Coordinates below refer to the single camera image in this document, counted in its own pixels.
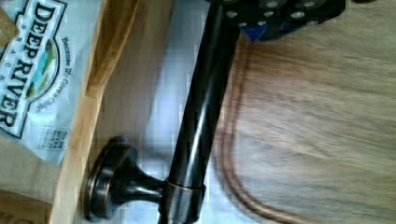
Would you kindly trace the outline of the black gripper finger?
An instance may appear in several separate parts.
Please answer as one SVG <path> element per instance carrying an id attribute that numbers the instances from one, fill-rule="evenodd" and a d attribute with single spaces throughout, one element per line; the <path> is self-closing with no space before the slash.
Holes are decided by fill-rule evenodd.
<path id="1" fill-rule="evenodd" d="M 226 21 L 250 41 L 273 41 L 340 16 L 347 0 L 206 0 L 223 6 Z"/>

